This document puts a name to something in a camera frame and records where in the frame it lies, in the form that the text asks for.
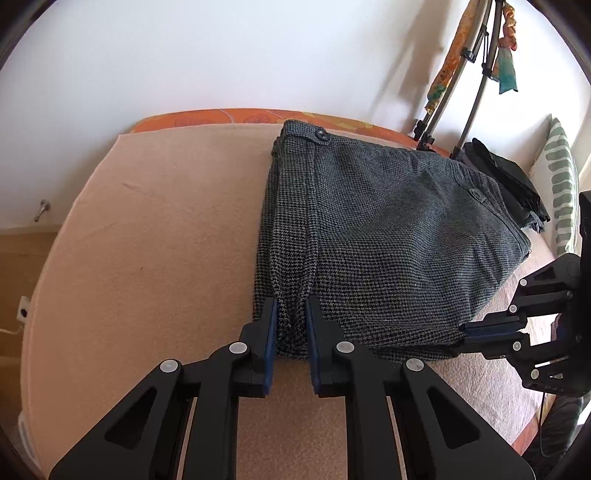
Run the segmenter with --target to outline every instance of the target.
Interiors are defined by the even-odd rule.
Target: striped pillow
[[[550,123],[548,139],[531,168],[530,179],[550,215],[542,233],[546,243],[557,256],[574,252],[579,180],[569,141],[557,118]]]

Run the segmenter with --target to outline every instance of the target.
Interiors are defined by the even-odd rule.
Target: electrical outlet
[[[18,303],[17,320],[23,325],[27,324],[30,305],[31,300],[26,297],[21,297],[21,301]]]

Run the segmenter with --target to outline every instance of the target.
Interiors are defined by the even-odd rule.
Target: mattress
[[[227,110],[221,124],[207,118],[222,111],[208,112],[149,119],[121,135],[53,245],[31,302],[21,377],[27,432],[45,475],[160,361],[206,358],[250,321],[277,115],[412,147],[404,135],[383,139],[378,127],[345,119]],[[506,308],[518,280],[552,260],[541,237],[529,236],[530,257],[488,310]],[[529,328],[550,339],[548,320]],[[433,368],[516,445],[539,398],[504,360],[463,355]],[[313,395],[305,362],[277,362],[270,397],[241,400],[238,430],[239,479],[346,476],[343,401]]]

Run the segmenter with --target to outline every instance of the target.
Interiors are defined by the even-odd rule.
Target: orange patterned bedspread
[[[367,137],[390,140],[409,148],[415,148],[417,146],[417,142],[407,135],[358,120],[319,115],[317,113],[267,110],[262,108],[226,108],[165,113],[164,115],[156,115],[143,119],[131,129],[131,133],[206,124],[282,124],[285,120],[290,119],[308,122],[331,130],[353,132]],[[444,157],[449,156],[449,152],[441,148],[434,147],[434,150]]]

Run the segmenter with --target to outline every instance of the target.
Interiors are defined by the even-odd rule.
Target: gray houndstooth trousers
[[[314,294],[348,340],[382,358],[449,358],[459,327],[529,253],[495,180],[436,153],[289,120],[272,156],[254,316],[279,300],[281,355],[307,356]]]

